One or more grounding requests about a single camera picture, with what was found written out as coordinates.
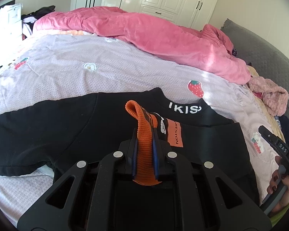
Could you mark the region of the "right hand red nails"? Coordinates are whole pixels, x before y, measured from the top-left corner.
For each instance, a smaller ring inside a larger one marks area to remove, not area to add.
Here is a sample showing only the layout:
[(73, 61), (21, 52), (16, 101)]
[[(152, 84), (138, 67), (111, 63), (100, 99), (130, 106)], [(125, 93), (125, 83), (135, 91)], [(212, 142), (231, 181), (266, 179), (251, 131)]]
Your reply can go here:
[(272, 173), (271, 180), (269, 182), (269, 186), (267, 187), (267, 193), (273, 194), (277, 190), (278, 180), (280, 180), (284, 185), (287, 186), (287, 191), (283, 195), (283, 197), (279, 200), (279, 202), (274, 206), (270, 215), (273, 216), (280, 211), (282, 211), (287, 205), (289, 205), (289, 175), (287, 174), (279, 174), (278, 170), (275, 170)]

